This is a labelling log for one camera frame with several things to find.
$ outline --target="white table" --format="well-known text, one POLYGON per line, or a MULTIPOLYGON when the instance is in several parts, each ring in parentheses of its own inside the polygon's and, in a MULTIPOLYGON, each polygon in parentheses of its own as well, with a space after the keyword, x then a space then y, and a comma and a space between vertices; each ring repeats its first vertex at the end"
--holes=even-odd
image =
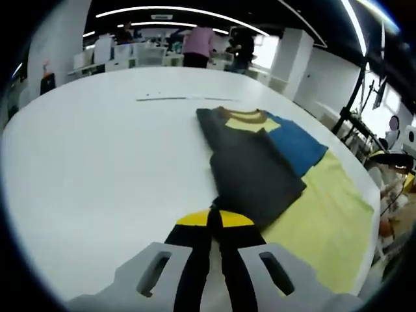
POLYGON ((247 76, 138 68, 54 89, 19 111, 3 133, 11 221, 34 268, 59 297, 101 290, 118 266, 149 243, 163 242, 178 218, 210 205, 216 196, 211 151, 195 110, 219 105, 292 119, 342 162, 375 211, 351 290, 358 293, 376 246, 380 193, 338 138, 247 76))

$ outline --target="cable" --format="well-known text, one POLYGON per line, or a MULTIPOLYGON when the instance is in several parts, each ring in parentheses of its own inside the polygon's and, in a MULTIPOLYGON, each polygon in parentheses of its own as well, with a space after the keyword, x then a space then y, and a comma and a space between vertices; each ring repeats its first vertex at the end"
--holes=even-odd
POLYGON ((397 197, 395 198, 395 200, 393 200, 388 206, 387 206, 387 208, 386 209, 384 209, 384 211, 383 211, 383 213, 380 215, 380 216, 382 216, 382 215, 384 215, 385 214, 385 212, 387 211, 387 210, 389 210, 389 208, 390 208, 390 206, 392 205, 392 204, 394 204, 396 201, 397 201, 397 199, 400 197, 400 195, 403 193, 403 190, 404 190, 404 186, 402 187, 402 190, 400 191, 400 193, 398 193, 398 195, 397 195, 397 197))

